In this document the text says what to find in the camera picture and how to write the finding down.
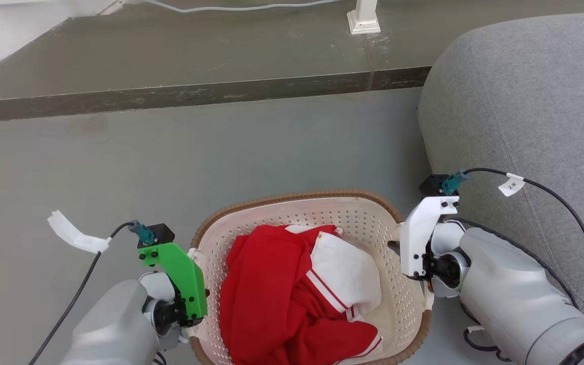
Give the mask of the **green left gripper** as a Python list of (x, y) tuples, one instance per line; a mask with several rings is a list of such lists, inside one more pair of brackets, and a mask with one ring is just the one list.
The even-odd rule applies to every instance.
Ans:
[(148, 291), (144, 313), (155, 328), (199, 325), (208, 315), (208, 290), (201, 268), (176, 243), (141, 245), (139, 259), (145, 266), (160, 266), (139, 282)]

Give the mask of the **red and white garment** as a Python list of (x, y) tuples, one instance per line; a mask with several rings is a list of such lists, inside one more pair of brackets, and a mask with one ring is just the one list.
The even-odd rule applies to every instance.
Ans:
[(383, 351), (373, 257), (336, 226), (258, 226), (226, 259), (218, 323), (234, 365), (355, 365)]

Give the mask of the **grey fabric sofa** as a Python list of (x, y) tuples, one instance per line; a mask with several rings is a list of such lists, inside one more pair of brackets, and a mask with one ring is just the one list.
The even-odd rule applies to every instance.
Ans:
[(428, 74), (419, 123), (433, 173), (523, 176), (584, 223), (584, 13), (461, 35)]

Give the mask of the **white wooden railing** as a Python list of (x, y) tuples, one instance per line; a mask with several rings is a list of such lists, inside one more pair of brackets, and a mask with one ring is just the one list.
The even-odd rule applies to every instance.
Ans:
[(355, 9), (347, 13), (348, 27), (352, 35), (378, 34), (381, 31), (376, 6), (378, 0), (357, 0)]

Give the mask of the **cream perforated laundry basket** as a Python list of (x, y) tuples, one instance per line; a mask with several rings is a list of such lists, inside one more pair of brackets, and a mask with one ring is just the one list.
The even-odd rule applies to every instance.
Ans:
[(363, 190), (318, 190), (267, 197), (227, 206), (210, 215), (197, 229), (191, 247), (202, 265), (211, 290), (208, 316), (189, 331), (192, 350), (201, 365), (233, 365), (220, 336), (220, 287), (225, 259), (236, 236), (257, 226), (341, 227), (341, 236), (368, 252), (380, 273), (382, 303), (366, 315), (382, 335), (381, 351), (354, 365), (406, 365), (428, 337), (434, 296), (415, 280), (402, 275), (399, 255), (388, 246), (396, 240), (401, 213), (387, 200)]

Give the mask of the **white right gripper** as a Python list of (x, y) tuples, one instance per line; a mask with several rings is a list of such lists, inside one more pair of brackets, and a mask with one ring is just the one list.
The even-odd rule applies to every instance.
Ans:
[(438, 278), (444, 285), (463, 279), (463, 255), (457, 252), (463, 228), (444, 219), (457, 213), (458, 196), (425, 197), (399, 225), (399, 259), (412, 280)]

